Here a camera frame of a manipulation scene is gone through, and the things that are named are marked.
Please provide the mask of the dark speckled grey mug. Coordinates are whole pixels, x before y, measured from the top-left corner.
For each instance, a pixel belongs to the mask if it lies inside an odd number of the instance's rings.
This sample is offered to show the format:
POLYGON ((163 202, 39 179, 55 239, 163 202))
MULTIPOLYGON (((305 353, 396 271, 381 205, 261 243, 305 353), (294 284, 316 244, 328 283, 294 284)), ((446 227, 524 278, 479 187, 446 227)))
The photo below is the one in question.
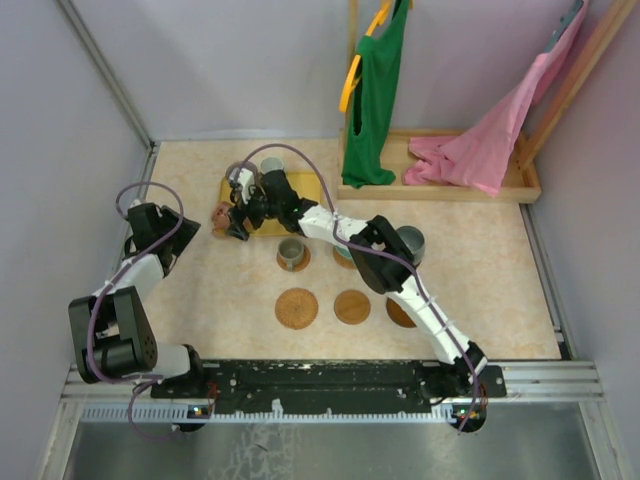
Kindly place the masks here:
POLYGON ((397 233, 409 248, 413 256, 413 265, 418 266, 425 254, 425 238, 423 233, 411 225, 403 225, 397 229, 397 233))

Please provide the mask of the pink mug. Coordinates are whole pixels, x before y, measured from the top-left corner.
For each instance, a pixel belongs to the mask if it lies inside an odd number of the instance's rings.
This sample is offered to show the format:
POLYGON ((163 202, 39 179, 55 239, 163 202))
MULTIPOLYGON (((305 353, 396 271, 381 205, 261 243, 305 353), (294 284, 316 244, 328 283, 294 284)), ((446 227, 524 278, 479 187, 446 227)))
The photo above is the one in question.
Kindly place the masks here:
POLYGON ((211 233, 215 237, 223 238, 231 226, 229 211, 232 205, 226 201, 220 202, 211 213, 211 233))

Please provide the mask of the purple mug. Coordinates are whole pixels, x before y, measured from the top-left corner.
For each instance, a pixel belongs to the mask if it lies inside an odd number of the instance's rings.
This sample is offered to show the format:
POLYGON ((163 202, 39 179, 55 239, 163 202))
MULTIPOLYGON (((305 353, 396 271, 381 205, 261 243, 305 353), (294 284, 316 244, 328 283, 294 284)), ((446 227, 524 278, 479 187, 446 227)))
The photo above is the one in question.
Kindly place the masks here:
POLYGON ((251 173, 255 181, 259 180, 260 173, 254 163, 247 162, 243 164, 242 162, 234 162, 227 168, 225 178, 229 183, 240 183, 248 178, 249 173, 251 173))

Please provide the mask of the teal mug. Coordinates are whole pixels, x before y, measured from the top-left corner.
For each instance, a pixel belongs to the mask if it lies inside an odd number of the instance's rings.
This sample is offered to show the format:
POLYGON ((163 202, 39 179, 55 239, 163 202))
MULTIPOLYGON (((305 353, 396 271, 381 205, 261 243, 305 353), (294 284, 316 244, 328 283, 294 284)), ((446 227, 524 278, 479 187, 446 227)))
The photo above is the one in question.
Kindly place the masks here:
POLYGON ((336 253, 338 255, 340 255, 342 258, 351 261, 352 260, 352 256, 351 253, 349 251, 348 248, 344 247, 344 246, 340 246, 340 245, 335 245, 334 246, 334 250, 336 251, 336 253))

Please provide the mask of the large brown wooden coaster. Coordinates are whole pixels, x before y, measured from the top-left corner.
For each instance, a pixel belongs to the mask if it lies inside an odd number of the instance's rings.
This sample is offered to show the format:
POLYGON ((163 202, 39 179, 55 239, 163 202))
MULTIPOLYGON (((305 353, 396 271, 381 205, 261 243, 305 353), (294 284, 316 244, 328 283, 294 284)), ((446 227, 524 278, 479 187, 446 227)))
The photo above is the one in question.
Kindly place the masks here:
POLYGON ((385 307, 391 321, 399 327, 406 329, 412 329, 416 327, 415 323, 411 320, 409 315, 392 299, 386 299, 385 307))

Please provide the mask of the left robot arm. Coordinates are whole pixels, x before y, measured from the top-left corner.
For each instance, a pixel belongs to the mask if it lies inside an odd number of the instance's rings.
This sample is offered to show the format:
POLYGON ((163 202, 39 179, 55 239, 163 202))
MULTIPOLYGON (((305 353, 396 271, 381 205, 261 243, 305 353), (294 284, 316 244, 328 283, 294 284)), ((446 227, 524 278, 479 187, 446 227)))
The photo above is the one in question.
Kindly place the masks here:
POLYGON ((151 374, 161 348, 143 300, 166 278, 201 224, 154 203, 131 205, 130 235, 119 269, 94 293, 68 306, 79 374, 88 384, 151 374))

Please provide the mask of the small orange wooden coaster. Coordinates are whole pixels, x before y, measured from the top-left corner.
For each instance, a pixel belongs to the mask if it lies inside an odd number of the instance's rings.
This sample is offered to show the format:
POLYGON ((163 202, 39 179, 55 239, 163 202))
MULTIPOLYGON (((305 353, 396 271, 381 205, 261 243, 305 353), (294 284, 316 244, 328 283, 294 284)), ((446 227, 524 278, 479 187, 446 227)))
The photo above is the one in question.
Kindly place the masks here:
POLYGON ((363 323, 370 314, 371 303, 367 296, 358 290, 345 290, 334 301, 334 313, 339 321, 346 325, 363 323))

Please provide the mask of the small olive mug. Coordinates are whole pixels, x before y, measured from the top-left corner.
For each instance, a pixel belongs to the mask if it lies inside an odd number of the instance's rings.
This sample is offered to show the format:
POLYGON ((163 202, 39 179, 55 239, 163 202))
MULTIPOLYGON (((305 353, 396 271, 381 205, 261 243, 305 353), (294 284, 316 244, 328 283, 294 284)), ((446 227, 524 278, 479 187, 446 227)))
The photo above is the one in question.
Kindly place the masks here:
POLYGON ((295 239, 282 240, 277 249, 277 261, 287 271, 293 271, 304 259, 305 246, 295 239))

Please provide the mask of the large woven rattan coaster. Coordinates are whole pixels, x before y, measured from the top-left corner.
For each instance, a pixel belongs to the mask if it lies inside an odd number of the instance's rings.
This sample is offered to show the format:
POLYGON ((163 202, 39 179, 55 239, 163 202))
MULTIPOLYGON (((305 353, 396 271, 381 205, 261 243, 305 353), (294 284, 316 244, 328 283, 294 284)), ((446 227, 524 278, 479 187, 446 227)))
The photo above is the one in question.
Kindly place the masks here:
POLYGON ((286 328, 301 330, 310 326, 318 314, 316 296, 303 288, 284 291, 276 300, 274 313, 278 322, 286 328))

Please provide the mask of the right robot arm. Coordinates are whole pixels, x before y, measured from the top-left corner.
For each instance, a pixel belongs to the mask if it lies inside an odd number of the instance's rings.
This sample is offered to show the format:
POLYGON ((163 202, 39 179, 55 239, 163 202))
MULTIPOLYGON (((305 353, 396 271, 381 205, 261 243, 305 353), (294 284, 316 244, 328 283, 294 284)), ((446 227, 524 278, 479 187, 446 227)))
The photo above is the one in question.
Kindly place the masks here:
POLYGON ((452 324, 428 293, 414 266, 414 254, 385 217, 365 221, 342 216, 299 196, 283 170, 256 180, 250 169, 235 167, 228 183, 229 236, 246 241, 250 237, 246 223, 257 230, 264 221, 275 220, 289 233, 348 250, 369 289, 396 303, 430 337, 438 361, 447 369, 448 387, 466 396, 481 385, 487 365, 484 352, 452 324))

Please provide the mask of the light wooden coaster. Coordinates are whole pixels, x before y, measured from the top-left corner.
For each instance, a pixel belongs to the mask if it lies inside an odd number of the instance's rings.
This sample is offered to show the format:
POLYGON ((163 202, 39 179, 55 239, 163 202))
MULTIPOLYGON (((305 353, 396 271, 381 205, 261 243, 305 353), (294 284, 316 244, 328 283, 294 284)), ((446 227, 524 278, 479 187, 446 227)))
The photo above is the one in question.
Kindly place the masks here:
POLYGON ((293 245, 280 249, 276 255, 279 267, 288 272, 304 270, 311 261, 311 253, 305 245, 293 245))

